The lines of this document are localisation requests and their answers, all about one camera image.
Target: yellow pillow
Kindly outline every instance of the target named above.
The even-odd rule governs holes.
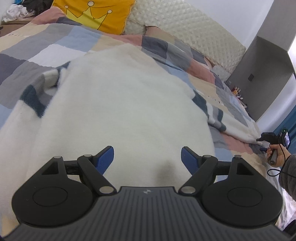
[[[54,0],[69,19],[109,34],[122,34],[135,0]]]

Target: camera screen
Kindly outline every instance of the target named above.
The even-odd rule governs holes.
[[[288,134],[288,132],[285,134],[284,139],[285,139],[286,147],[288,147],[289,144],[290,144],[290,138],[289,138],[289,134]]]

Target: crown print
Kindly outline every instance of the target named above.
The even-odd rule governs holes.
[[[99,27],[101,26],[102,22],[105,20],[105,18],[107,17],[108,14],[112,13],[112,10],[108,10],[107,13],[105,15],[103,15],[100,18],[94,18],[91,14],[91,7],[94,5],[93,1],[89,1],[87,3],[87,5],[89,6],[88,9],[84,12],[82,12],[82,15],[79,17],[76,17],[73,13],[71,13],[68,9],[68,5],[65,6],[66,10],[66,16],[69,19],[72,19],[76,22],[79,22],[85,26],[94,28],[94,29],[99,29]]]

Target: small items on shelf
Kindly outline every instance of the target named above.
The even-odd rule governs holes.
[[[241,91],[241,89],[239,88],[239,87],[234,87],[233,89],[232,89],[232,93],[239,99],[239,100],[242,100],[243,99],[243,97],[240,95],[240,91]]]

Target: beige cushion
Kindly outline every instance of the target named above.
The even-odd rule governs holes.
[[[200,53],[221,64],[230,73],[246,48],[226,29],[183,0],[136,0],[126,22],[126,34],[144,25],[157,26]]]

